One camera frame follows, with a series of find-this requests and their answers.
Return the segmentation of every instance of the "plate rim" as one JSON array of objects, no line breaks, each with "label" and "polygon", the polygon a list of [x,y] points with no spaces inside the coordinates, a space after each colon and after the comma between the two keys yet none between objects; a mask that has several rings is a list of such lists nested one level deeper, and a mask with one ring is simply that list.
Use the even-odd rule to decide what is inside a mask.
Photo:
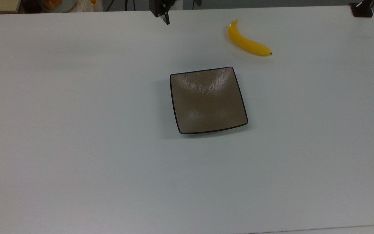
[{"label": "plate rim", "polygon": [[[205,72],[205,71],[219,70],[219,69],[223,69],[223,68],[231,68],[232,71],[233,71],[233,75],[235,77],[236,85],[238,87],[239,95],[240,95],[240,98],[241,98],[241,101],[242,101],[243,111],[245,111],[246,123],[240,124],[240,125],[236,125],[236,126],[232,126],[232,127],[228,127],[228,128],[211,130],[211,131],[203,131],[203,132],[181,132],[180,125],[178,124],[177,114],[175,112],[174,97],[173,97],[173,93],[172,93],[172,76],[173,75],[178,75],[178,74],[189,74],[189,73],[194,73],[194,72]],[[249,122],[249,120],[248,120],[248,114],[246,112],[245,102],[243,101],[242,92],[240,90],[240,86],[239,86],[239,83],[238,83],[238,79],[236,77],[235,70],[234,70],[234,68],[232,66],[230,66],[230,67],[223,67],[223,68],[212,68],[212,69],[205,69],[205,70],[200,70],[200,71],[188,71],[188,72],[174,73],[174,74],[171,74],[169,76],[169,86],[170,86],[170,90],[171,90],[172,110],[174,111],[175,122],[177,123],[177,128],[178,128],[178,132],[179,133],[188,135],[188,134],[198,134],[198,133],[208,133],[208,132],[219,132],[219,131],[233,129],[233,128],[237,128],[237,127],[244,126],[244,125],[248,124],[248,122]]]}]

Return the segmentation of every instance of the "orange object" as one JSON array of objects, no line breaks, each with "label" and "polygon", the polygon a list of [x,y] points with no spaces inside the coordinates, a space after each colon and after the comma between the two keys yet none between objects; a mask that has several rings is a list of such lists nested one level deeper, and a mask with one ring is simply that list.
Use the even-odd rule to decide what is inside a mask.
[{"label": "orange object", "polygon": [[63,2],[63,0],[46,0],[46,1],[43,2],[43,5],[47,9],[52,10],[52,9],[55,9],[56,7],[58,7],[58,5],[60,5],[62,2]]}]

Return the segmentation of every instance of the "brown plate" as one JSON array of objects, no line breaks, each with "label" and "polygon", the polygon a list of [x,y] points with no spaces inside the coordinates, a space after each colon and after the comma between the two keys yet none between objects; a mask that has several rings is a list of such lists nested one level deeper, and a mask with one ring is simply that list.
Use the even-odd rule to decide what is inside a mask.
[{"label": "brown plate", "polygon": [[171,74],[169,82],[180,133],[215,132],[248,123],[232,67]]}]

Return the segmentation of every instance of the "banana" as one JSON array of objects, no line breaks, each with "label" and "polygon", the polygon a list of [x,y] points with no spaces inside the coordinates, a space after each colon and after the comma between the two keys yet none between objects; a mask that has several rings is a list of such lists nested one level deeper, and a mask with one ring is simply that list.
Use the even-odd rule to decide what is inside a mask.
[{"label": "banana", "polygon": [[272,51],[264,46],[246,37],[243,37],[236,27],[238,20],[236,19],[227,27],[227,35],[229,35],[230,40],[232,40],[236,45],[240,46],[242,49],[254,53],[255,55],[268,56],[272,55]]}]

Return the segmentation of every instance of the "table surface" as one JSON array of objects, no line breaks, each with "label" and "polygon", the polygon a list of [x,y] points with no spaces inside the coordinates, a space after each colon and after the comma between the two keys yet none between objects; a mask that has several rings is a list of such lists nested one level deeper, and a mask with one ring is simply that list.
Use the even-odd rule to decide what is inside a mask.
[{"label": "table surface", "polygon": [[[228,39],[236,18],[272,56]],[[374,225],[374,17],[317,6],[170,21],[0,15],[0,234]],[[248,125],[178,133],[170,74],[227,66]]]}]

